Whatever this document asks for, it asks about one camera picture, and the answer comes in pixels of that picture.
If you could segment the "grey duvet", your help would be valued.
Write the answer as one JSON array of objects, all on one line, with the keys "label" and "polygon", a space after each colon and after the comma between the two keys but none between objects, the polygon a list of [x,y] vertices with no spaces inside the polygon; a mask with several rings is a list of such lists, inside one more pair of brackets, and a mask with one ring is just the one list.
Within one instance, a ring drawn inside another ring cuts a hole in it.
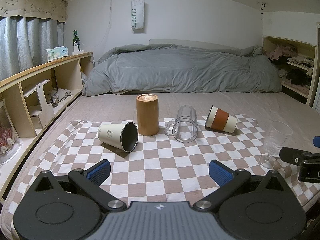
[{"label": "grey duvet", "polygon": [[277,68],[261,46],[204,49],[128,44],[100,57],[82,93],[281,92]]}]

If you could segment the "grey curtain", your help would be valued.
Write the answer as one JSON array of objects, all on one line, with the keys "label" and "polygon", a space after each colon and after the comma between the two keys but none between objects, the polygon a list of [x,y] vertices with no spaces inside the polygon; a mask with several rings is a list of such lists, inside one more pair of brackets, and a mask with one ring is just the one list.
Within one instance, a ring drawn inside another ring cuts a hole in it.
[{"label": "grey curtain", "polygon": [[47,50],[63,46],[64,23],[51,19],[1,18],[1,80],[47,62]]}]

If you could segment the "clear jar with snacks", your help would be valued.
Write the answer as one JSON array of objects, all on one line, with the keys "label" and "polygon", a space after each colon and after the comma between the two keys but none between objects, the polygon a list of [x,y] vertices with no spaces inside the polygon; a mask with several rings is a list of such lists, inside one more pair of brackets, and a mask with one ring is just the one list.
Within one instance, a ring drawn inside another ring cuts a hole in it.
[{"label": "clear jar with snacks", "polygon": [[1,165],[4,165],[11,161],[23,144],[11,121],[4,99],[1,99],[0,141]]}]

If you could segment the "tissue box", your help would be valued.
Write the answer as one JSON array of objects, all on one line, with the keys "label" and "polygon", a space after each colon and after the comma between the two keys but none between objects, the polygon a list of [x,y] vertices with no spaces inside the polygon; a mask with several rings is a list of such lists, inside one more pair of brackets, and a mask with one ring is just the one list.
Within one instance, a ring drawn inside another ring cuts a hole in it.
[{"label": "tissue box", "polygon": [[47,61],[54,61],[56,59],[68,56],[68,48],[65,46],[47,49]]}]

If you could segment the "green glass bottle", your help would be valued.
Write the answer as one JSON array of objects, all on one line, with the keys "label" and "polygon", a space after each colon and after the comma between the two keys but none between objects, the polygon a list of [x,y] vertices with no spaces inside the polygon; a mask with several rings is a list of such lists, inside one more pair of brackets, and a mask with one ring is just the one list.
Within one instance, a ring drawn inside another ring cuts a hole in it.
[{"label": "green glass bottle", "polygon": [[76,29],[73,30],[73,46],[75,45],[80,46],[80,38],[78,37],[78,31]]}]

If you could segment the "white charger block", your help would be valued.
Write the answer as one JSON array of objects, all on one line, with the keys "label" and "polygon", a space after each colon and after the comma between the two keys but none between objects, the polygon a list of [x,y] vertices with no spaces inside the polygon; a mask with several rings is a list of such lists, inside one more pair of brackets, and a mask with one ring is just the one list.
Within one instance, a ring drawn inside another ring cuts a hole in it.
[{"label": "white charger block", "polygon": [[83,54],[84,51],[80,49],[79,45],[73,46],[73,53],[72,55],[78,55],[78,54]]}]

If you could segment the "small wooden stand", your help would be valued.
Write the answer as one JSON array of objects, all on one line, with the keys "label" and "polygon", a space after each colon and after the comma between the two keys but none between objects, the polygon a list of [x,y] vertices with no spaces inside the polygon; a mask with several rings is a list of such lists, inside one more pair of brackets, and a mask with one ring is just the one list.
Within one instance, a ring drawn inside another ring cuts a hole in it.
[{"label": "small wooden stand", "polygon": [[44,85],[49,82],[49,79],[43,80],[36,85],[28,85],[23,90],[24,98],[37,94],[37,102],[32,102],[27,106],[31,121],[35,129],[45,129],[47,125],[55,117],[51,103],[47,103],[44,93]]}]

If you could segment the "checkered brown white cloth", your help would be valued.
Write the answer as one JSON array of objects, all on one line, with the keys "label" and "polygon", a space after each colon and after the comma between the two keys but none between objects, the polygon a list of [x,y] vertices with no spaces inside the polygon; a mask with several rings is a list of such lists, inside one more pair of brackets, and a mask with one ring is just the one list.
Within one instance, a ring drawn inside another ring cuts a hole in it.
[{"label": "checkered brown white cloth", "polygon": [[125,203],[131,201],[184,201],[191,203],[217,189],[208,172],[216,159],[229,168],[243,168],[253,175],[264,175],[259,164],[264,154],[265,132],[258,122],[245,115],[237,117],[234,135],[205,129],[198,122],[197,138],[187,144],[164,133],[168,119],[159,123],[159,132],[151,137],[139,136],[136,148],[125,153],[104,145],[98,139],[98,122],[71,122],[56,142],[34,159],[23,173],[15,191],[2,210],[1,225],[10,226],[13,214],[37,175],[50,170],[65,175],[75,168],[87,169],[103,159],[111,164],[110,176],[101,188]]}]

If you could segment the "cream cup with brown sleeve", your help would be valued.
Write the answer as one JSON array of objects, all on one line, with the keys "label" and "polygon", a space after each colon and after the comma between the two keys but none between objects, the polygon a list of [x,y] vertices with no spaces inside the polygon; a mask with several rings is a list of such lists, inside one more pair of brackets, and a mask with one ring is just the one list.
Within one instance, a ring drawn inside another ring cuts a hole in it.
[{"label": "cream cup with brown sleeve", "polygon": [[233,133],[237,122],[236,117],[212,105],[204,126],[220,132]]}]

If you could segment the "clear ribbed stem glass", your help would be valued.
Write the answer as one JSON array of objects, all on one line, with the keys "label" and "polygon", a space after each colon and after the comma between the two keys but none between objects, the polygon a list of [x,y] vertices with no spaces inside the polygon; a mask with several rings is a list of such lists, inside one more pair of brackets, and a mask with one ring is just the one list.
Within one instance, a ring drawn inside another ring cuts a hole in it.
[{"label": "clear ribbed stem glass", "polygon": [[265,154],[259,157],[259,164],[265,168],[273,169],[275,161],[280,156],[280,150],[287,145],[293,130],[281,121],[272,121],[264,139]]}]

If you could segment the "white hanging tote bag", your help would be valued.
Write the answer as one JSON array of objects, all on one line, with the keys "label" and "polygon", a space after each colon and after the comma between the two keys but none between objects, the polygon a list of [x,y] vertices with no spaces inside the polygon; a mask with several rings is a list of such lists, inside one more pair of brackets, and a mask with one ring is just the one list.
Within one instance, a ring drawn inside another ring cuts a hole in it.
[{"label": "white hanging tote bag", "polygon": [[144,29],[144,0],[131,1],[131,28],[133,31]]}]

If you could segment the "beige mattress sheet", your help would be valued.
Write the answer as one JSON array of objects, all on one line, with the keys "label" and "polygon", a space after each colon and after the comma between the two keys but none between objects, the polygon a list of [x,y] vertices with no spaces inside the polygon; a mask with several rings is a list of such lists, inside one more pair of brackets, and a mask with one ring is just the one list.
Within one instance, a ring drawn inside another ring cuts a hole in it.
[{"label": "beige mattress sheet", "polygon": [[[204,119],[206,123],[207,116],[213,105],[236,118],[239,115],[245,115],[256,120],[265,134],[272,121],[282,121],[293,130],[289,142],[290,147],[310,152],[316,151],[312,141],[315,136],[319,135],[319,114],[311,107],[296,101],[284,93],[161,93],[158,99],[159,123],[162,119],[168,119],[168,121],[173,119],[179,108],[184,105],[194,107],[197,112],[197,121]],[[46,152],[71,122],[87,121],[98,122],[99,124],[117,124],[135,120],[135,95],[104,94],[91,97],[81,96],[54,122],[53,126],[48,129],[34,148],[6,197],[3,208],[7,204],[7,198],[15,191],[15,187],[20,182],[30,163]],[[236,128],[233,133],[220,132],[206,127],[205,129],[229,135],[236,133]],[[18,237],[12,221],[10,226],[1,225],[1,232],[8,239],[17,239]]]}]

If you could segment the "wooden bedside shelf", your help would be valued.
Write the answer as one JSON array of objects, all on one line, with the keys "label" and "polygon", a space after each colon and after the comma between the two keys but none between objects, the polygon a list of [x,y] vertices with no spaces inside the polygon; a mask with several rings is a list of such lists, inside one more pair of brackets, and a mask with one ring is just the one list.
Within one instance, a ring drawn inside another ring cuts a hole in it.
[{"label": "wooden bedside shelf", "polygon": [[[17,152],[1,163],[1,201],[3,202],[25,159],[55,119],[82,92],[82,75],[93,69],[93,55],[85,52],[66,56],[24,70],[1,81],[9,120],[21,140]],[[71,91],[71,95],[53,107],[46,95],[54,88]]]}]

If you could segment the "crumpled grey cloth on shelf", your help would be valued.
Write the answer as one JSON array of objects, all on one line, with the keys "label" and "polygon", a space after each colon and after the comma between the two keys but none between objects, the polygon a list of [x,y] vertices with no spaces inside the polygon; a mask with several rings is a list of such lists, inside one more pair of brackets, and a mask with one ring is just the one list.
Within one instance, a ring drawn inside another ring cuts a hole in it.
[{"label": "crumpled grey cloth on shelf", "polygon": [[46,94],[46,101],[47,103],[51,103],[53,107],[56,107],[71,95],[73,95],[73,93],[68,89],[54,88]]}]

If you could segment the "right wooden clothes shelf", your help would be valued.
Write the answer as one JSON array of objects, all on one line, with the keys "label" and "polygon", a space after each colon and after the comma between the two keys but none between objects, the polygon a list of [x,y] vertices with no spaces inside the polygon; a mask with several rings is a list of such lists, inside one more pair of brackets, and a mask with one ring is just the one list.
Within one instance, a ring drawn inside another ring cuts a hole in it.
[{"label": "right wooden clothes shelf", "polygon": [[319,81],[319,47],[302,41],[264,36],[263,49],[279,70],[284,93],[312,107]]}]

